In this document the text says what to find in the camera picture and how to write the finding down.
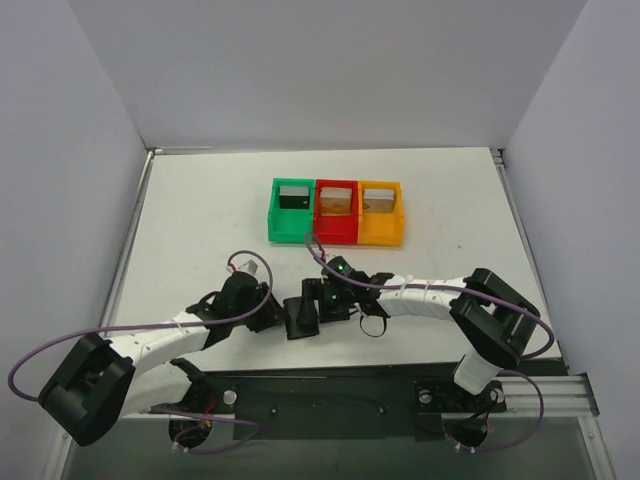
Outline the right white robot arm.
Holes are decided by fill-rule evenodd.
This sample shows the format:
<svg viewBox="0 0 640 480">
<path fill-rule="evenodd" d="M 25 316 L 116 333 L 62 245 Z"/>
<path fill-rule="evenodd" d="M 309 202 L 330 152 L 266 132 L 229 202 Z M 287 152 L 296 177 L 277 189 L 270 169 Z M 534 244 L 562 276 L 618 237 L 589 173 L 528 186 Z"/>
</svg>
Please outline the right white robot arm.
<svg viewBox="0 0 640 480">
<path fill-rule="evenodd" d="M 422 280 L 412 276 L 354 269 L 342 256 L 316 259 L 324 281 L 337 295 L 340 308 L 354 306 L 362 317 L 384 322 L 395 317 L 420 317 L 454 323 L 470 344 L 453 373 L 453 382 L 471 395 L 479 395 L 501 372 L 550 348 L 547 343 L 527 354 L 536 328 L 547 325 L 528 300 L 499 276 L 477 268 L 466 277 Z"/>
</svg>

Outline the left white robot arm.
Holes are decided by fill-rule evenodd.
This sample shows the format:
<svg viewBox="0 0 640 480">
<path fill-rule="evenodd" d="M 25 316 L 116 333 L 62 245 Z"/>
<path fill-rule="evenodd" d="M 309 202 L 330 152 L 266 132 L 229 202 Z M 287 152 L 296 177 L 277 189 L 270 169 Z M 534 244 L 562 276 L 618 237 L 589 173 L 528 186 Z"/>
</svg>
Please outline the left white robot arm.
<svg viewBox="0 0 640 480">
<path fill-rule="evenodd" d="M 287 318 L 267 283 L 236 272 L 159 329 L 107 339 L 82 336 L 38 403 L 80 446 L 102 438 L 119 418 L 155 406 L 228 413 L 223 390 L 187 355 L 227 339 L 237 326 L 259 333 Z"/>
</svg>

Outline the black leather card holder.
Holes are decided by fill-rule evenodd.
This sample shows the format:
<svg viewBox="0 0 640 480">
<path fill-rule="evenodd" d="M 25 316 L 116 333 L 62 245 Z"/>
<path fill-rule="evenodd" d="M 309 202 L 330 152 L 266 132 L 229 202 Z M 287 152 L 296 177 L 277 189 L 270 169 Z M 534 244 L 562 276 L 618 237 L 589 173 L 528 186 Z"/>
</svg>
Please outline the black leather card holder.
<svg viewBox="0 0 640 480">
<path fill-rule="evenodd" d="M 288 315 L 285 320 L 289 341 L 313 337 L 319 334 L 319 319 L 315 302 L 306 297 L 291 297 L 284 300 Z"/>
</svg>

